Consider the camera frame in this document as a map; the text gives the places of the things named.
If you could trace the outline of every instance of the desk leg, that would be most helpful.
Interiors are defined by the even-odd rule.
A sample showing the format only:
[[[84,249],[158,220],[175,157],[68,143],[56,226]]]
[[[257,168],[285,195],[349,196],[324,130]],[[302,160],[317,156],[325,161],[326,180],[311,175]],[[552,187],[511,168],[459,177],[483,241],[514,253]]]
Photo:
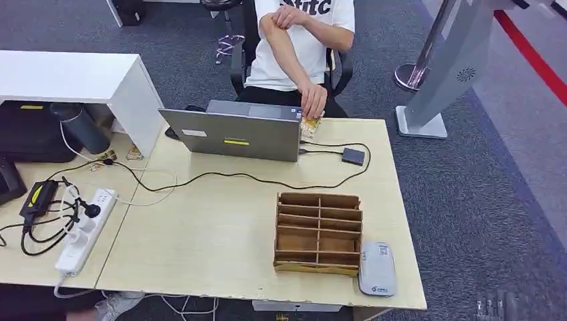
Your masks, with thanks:
[[[149,157],[161,133],[163,108],[142,60],[138,57],[107,104],[132,142]]]
[[[390,312],[390,308],[362,308],[355,306],[352,308],[353,321],[371,321],[374,318]]]

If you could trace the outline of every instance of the yellow sticker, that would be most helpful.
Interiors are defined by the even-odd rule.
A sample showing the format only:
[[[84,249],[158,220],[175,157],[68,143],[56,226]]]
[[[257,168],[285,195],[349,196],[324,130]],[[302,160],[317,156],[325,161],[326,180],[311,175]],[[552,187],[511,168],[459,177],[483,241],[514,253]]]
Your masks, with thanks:
[[[226,140],[225,144],[235,144],[235,145],[250,145],[249,142],[239,142],[238,140]]]
[[[35,106],[35,105],[21,105],[19,109],[28,109],[28,110],[42,110],[43,106]]]
[[[37,198],[39,197],[39,193],[41,192],[41,189],[43,188],[43,185],[38,187],[35,192],[33,192],[33,196],[31,197],[31,202],[29,202],[29,204],[27,205],[28,207],[33,207],[33,204],[35,203],[35,201],[37,201]]]

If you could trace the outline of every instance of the laptop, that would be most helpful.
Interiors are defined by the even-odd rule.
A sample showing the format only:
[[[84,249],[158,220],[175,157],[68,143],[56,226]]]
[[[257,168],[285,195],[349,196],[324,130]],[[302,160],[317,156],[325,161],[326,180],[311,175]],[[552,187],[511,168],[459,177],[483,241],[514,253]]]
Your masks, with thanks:
[[[299,107],[211,100],[206,112],[159,112],[191,152],[298,161]]]

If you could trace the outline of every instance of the black tumbler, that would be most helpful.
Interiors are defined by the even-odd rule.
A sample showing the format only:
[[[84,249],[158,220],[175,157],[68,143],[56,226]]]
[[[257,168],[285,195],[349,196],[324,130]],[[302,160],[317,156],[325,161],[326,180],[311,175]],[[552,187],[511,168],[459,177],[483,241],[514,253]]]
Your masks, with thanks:
[[[59,118],[67,130],[73,134],[91,154],[101,154],[110,147],[108,137],[96,126],[82,104],[54,102],[51,113]]]

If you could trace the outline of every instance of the cardboard organizer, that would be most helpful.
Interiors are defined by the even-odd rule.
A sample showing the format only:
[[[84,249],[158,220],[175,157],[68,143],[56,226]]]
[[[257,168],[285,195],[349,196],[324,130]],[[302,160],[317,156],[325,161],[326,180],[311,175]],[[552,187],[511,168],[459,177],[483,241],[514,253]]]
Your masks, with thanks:
[[[278,194],[275,270],[356,276],[362,239],[359,204],[350,195]]]

